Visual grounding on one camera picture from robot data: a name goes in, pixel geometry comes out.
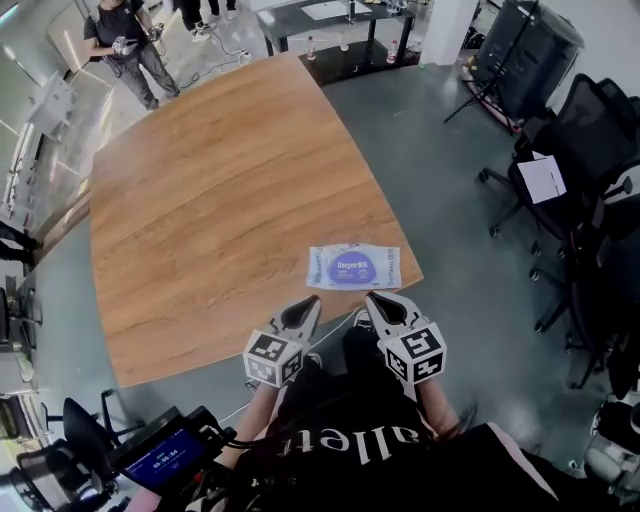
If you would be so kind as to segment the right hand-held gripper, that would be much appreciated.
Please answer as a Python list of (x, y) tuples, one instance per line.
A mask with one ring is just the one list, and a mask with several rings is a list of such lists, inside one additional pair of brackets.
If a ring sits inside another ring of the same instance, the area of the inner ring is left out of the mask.
[[(416, 400), (417, 385), (445, 370), (447, 346), (437, 324), (418, 318), (416, 304), (397, 293), (370, 291), (365, 307), (380, 339), (378, 348), (386, 367), (399, 380), (404, 394)], [(400, 320), (414, 319), (400, 328)]]

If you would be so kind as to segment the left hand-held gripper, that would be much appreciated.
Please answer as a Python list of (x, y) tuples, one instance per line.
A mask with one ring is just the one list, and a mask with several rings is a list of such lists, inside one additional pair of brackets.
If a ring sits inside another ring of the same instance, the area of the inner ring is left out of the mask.
[(321, 299), (310, 295), (276, 312), (272, 325), (254, 330), (243, 351), (249, 379), (282, 388), (302, 369), (321, 315)]

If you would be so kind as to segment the white wet wipe pack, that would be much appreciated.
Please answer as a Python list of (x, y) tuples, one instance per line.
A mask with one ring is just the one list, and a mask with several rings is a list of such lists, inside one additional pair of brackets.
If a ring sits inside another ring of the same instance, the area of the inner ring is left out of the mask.
[[(379, 285), (366, 289), (344, 289), (331, 285), (327, 272), (331, 261), (341, 253), (361, 252), (375, 264)], [(402, 286), (400, 248), (371, 244), (334, 244), (309, 248), (309, 264), (306, 284), (308, 287), (332, 291), (369, 291), (396, 289)]]

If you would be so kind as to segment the person's left forearm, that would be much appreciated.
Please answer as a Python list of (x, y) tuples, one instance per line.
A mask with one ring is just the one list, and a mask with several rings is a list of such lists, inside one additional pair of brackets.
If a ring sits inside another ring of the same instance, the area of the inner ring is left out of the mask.
[[(282, 394), (283, 391), (280, 389), (260, 384), (236, 425), (236, 439), (244, 442), (250, 442), (256, 438), (261, 439), (277, 415), (278, 399)], [(225, 447), (216, 461), (233, 469), (238, 459), (246, 451), (247, 448)]]

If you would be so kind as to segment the person's right forearm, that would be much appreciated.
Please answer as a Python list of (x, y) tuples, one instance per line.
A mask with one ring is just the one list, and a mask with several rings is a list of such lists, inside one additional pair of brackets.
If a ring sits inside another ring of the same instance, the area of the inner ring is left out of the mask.
[(459, 416), (435, 377), (418, 383), (414, 391), (424, 409), (427, 424), (439, 439), (451, 439), (460, 433)]

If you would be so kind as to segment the person's black trousers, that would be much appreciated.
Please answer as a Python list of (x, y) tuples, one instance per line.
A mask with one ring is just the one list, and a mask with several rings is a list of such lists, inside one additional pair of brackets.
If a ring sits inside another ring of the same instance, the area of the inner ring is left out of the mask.
[(384, 364), (377, 342), (378, 336), (373, 331), (349, 328), (342, 338), (346, 372), (337, 376), (306, 358), (295, 381), (287, 388), (278, 417), (299, 417), (341, 399), (415, 410), (416, 403), (404, 394), (401, 383)]

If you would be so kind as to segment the person's black printed shirt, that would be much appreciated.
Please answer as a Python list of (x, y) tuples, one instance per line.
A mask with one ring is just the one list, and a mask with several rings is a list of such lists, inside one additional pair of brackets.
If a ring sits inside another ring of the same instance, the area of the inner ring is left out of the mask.
[(185, 512), (619, 512), (494, 423), (441, 440), (406, 399), (344, 396), (273, 422)]

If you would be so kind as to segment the black tablet with blue screen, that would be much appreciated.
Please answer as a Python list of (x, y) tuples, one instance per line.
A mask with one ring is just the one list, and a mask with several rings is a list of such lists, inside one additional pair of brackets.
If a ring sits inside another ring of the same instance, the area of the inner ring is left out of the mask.
[(213, 468), (236, 432), (200, 406), (188, 415), (172, 406), (107, 455), (111, 469), (163, 497)]

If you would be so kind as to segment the white paper sheet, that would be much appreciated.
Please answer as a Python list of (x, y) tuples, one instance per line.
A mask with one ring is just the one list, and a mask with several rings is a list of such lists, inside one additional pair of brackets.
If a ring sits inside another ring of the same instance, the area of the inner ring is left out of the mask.
[(554, 156), (533, 152), (533, 160), (518, 163), (517, 167), (534, 204), (561, 197), (567, 192)]

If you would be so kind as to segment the black office chair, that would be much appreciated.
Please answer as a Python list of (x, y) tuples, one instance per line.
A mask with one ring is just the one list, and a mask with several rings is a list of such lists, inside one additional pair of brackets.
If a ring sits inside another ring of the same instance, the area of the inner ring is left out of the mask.
[(112, 424), (107, 401), (115, 393), (113, 388), (101, 392), (101, 411), (99, 413), (89, 413), (72, 398), (66, 398), (62, 413), (51, 414), (46, 404), (41, 402), (39, 412), (44, 421), (45, 430), (48, 431), (52, 423), (61, 423), (65, 439), (69, 443), (80, 445), (81, 443), (95, 442), (107, 451), (120, 446), (120, 439), (123, 436), (142, 429), (146, 424), (144, 421), (138, 420), (128, 428), (116, 431)]
[[(624, 127), (613, 103), (600, 89), (598, 82), (579, 73), (559, 113), (552, 119), (531, 118), (537, 125), (532, 136), (521, 136), (522, 146), (515, 153), (505, 176), (490, 168), (478, 174), (480, 181), (492, 178), (514, 192), (517, 202), (506, 215), (489, 227), (494, 238), (503, 224), (525, 208), (559, 240), (566, 240), (569, 231), (579, 223), (592, 200), (604, 193), (630, 168), (622, 166), (632, 151), (634, 136)], [(533, 160), (533, 152), (555, 157), (567, 192), (558, 198), (534, 204), (517, 167)]]
[(615, 112), (623, 120), (625, 129), (634, 136), (633, 151), (624, 158), (622, 166), (630, 168), (640, 163), (640, 97), (628, 96), (611, 78), (604, 78), (598, 85), (613, 103)]
[(605, 370), (613, 343), (640, 316), (640, 165), (592, 200), (570, 229), (565, 279), (541, 268), (533, 268), (529, 277), (545, 278), (561, 294), (556, 309), (536, 323), (535, 331), (545, 332), (568, 312), (565, 350), (589, 354), (581, 380), (568, 384), (581, 389), (592, 374)]

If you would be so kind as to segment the black tripod stand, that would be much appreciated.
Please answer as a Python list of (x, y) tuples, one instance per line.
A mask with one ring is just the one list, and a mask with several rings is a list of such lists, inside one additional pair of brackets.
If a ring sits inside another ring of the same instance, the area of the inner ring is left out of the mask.
[(447, 124), (455, 116), (457, 116), (462, 110), (471, 106), (472, 104), (478, 104), (482, 106), (489, 113), (493, 112), (498, 115), (497, 119), (503, 121), (510, 136), (513, 136), (517, 129), (516, 123), (511, 119), (504, 95), (501, 91), (502, 78), (506, 75), (506, 64), (509, 62), (511, 56), (515, 53), (520, 40), (523, 38), (528, 26), (533, 21), (536, 10), (538, 9), (540, 0), (534, 0), (533, 6), (525, 11), (524, 21), (519, 28), (516, 36), (510, 42), (509, 48), (505, 51), (502, 59), (499, 61), (498, 67), (494, 70), (493, 75), (489, 80), (476, 80), (471, 79), (468, 81), (472, 85), (480, 85), (480, 88), (476, 89), (476, 92), (454, 111), (452, 111), (444, 120), (443, 123)]

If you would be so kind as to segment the black table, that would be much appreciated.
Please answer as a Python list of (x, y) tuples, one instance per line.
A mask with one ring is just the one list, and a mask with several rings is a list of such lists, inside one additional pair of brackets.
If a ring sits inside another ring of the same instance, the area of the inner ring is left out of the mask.
[[(410, 33), (414, 27), (417, 8), (405, 0), (300, 0), (277, 7), (259, 10), (257, 19), (262, 30), (267, 53), (289, 50), (289, 40), (301, 34), (312, 34), (325, 29), (344, 29), (366, 23), (368, 31), (362, 41), (347, 42), (349, 50), (342, 52), (339, 42), (319, 49), (316, 44), (316, 59), (309, 62), (305, 52), (299, 57), (302, 64), (319, 86), (345, 81), (360, 76), (418, 63), (419, 54), (407, 49)], [(391, 45), (384, 45), (376, 38), (377, 25), (383, 21), (397, 21), (401, 33), (397, 39), (399, 49), (397, 61), (386, 63)]]

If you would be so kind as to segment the large black equipment case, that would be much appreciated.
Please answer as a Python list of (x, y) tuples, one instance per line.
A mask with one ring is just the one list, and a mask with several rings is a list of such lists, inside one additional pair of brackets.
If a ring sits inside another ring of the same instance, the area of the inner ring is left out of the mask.
[(573, 65), (584, 40), (569, 20), (537, 0), (504, 0), (470, 72), (495, 81), (513, 120), (538, 116)]

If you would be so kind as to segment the white low cabinet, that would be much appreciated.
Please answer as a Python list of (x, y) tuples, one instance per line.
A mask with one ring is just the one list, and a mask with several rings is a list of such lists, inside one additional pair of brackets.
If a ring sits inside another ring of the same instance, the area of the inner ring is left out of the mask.
[(69, 116), (74, 109), (73, 88), (55, 72), (45, 85), (34, 92), (27, 122), (51, 140), (58, 140), (61, 126), (70, 125)]

